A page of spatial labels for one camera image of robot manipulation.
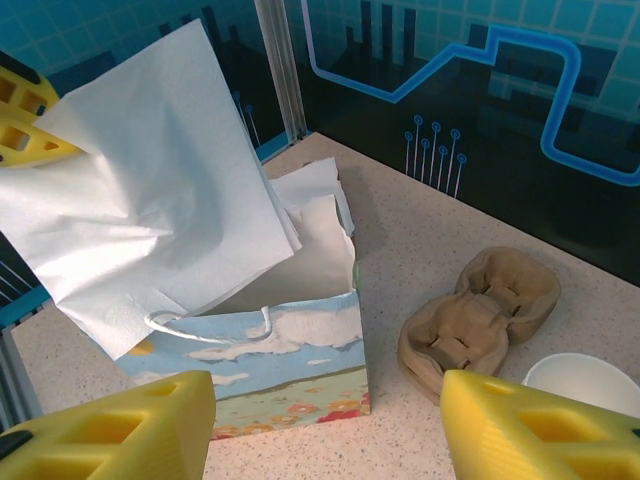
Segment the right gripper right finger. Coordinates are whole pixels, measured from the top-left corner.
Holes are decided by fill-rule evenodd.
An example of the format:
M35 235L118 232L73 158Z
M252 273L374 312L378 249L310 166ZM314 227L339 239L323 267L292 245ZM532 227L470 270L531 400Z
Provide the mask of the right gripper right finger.
M458 479L636 479L638 419L503 379L449 370L441 419Z

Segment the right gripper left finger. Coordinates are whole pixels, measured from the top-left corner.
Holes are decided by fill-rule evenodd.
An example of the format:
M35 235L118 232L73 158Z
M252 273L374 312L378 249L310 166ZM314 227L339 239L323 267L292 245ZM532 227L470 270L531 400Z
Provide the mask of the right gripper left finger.
M188 371L16 425L4 479L200 479L216 415L211 375Z

